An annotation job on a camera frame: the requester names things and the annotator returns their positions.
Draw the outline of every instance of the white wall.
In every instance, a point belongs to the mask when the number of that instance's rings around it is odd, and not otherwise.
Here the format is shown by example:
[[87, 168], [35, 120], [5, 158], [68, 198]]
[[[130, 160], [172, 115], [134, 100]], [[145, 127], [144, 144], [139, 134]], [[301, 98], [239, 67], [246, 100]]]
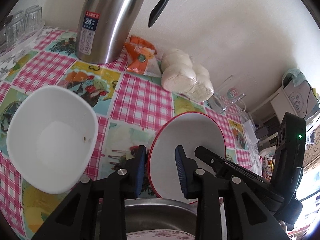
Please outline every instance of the white wall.
[[[84, 0], [20, 0], [13, 11], [39, 3], [47, 25], [76, 30]], [[250, 108], [271, 95], [285, 70], [299, 67], [320, 91], [320, 30], [300, 0], [170, 0], [152, 28], [158, 0], [145, 0], [131, 33], [163, 51], [183, 49], [210, 72], [214, 87], [244, 73]]]

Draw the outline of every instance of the plastic-wrapped bun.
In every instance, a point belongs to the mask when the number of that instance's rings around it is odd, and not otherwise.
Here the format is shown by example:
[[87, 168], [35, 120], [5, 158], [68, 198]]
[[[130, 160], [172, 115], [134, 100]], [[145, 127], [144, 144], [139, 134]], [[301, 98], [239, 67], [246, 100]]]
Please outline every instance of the plastic-wrapped bun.
[[187, 53], [185, 53], [184, 51], [182, 51], [181, 49], [169, 49], [166, 52], [164, 52], [161, 60], [163, 60], [166, 56], [173, 54], [173, 53], [177, 53], [177, 54], [185, 55], [185, 56], [189, 57], [189, 55]]
[[185, 95], [196, 102], [206, 101], [214, 92], [209, 72], [200, 64], [195, 64], [193, 70], [197, 75], [197, 83]]
[[161, 70], [162, 72], [165, 71], [169, 66], [183, 63], [187, 67], [192, 68], [192, 62], [190, 60], [189, 55], [185, 54], [178, 54], [178, 53], [171, 53], [164, 57], [161, 61]]
[[196, 73], [183, 63], [169, 66], [161, 78], [161, 85], [165, 90], [179, 94], [190, 91], [196, 82]]

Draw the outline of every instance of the red-rimmed bowl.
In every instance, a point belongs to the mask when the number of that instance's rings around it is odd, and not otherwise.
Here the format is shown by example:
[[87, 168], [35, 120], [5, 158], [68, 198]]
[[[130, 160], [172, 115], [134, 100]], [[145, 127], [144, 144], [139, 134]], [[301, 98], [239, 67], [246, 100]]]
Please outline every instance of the red-rimmed bowl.
[[180, 187], [175, 148], [182, 145], [186, 156], [196, 160], [198, 167], [214, 174], [212, 168], [195, 157], [195, 149], [204, 146], [217, 155], [226, 157], [226, 145], [221, 129], [206, 114], [188, 112], [177, 115], [158, 132], [148, 155], [148, 176], [158, 197], [193, 203], [185, 199]]

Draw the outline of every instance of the plastic bag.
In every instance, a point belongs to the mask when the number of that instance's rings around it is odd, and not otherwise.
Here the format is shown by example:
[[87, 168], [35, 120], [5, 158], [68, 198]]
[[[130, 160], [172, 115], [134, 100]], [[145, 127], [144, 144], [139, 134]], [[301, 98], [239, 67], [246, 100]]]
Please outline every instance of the plastic bag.
[[130, 42], [124, 44], [128, 53], [128, 72], [140, 75], [161, 77], [161, 61], [156, 57], [156, 48], [150, 42], [132, 35]]

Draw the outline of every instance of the red rim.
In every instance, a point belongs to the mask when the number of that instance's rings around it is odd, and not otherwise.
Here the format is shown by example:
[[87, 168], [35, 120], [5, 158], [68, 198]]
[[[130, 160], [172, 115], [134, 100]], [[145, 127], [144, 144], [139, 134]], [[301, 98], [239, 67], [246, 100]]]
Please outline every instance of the red rim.
[[217, 122], [216, 122], [214, 119], [212, 119], [210, 116], [208, 116], [207, 114], [204, 114], [204, 113], [200, 113], [200, 112], [185, 112], [185, 113], [178, 114], [177, 116], [171, 118], [168, 122], [165, 123], [165, 125], [164, 125], [163, 127], [161, 127], [161, 129], [160, 129], [159, 132], [157, 133], [155, 139], [154, 139], [153, 142], [152, 142], [152, 145], [151, 145], [151, 148], [150, 148], [150, 151], [149, 151], [149, 154], [148, 154], [148, 160], [147, 160], [147, 173], [148, 173], [149, 182], [150, 182], [150, 185], [151, 185], [153, 191], [156, 193], [157, 197], [159, 197], [159, 198], [163, 198], [163, 197], [161, 197], [160, 194], [156, 191], [155, 186], [154, 186], [153, 183], [152, 183], [151, 174], [150, 174], [150, 160], [151, 160], [151, 155], [152, 155], [153, 147], [155, 146], [156, 141], [157, 141], [159, 135], [160, 135], [161, 132], [164, 130], [164, 128], [167, 127], [167, 125], [168, 125], [169, 123], [171, 123], [171, 122], [172, 122], [174, 119], [176, 119], [177, 117], [179, 117], [179, 116], [181, 116], [181, 115], [183, 115], [183, 114], [189, 114], [189, 113], [202, 114], [202, 115], [204, 115], [204, 116], [209, 117], [212, 121], [215, 122], [215, 124], [216, 124], [216, 125], [218, 126], [218, 128], [220, 129], [220, 132], [221, 132], [222, 137], [223, 137], [224, 148], [225, 148], [224, 158], [226, 158], [226, 155], [227, 155], [227, 147], [226, 147], [226, 141], [225, 141], [224, 136], [223, 136], [223, 132], [222, 132], [221, 128], [219, 127], [219, 125], [217, 124]]

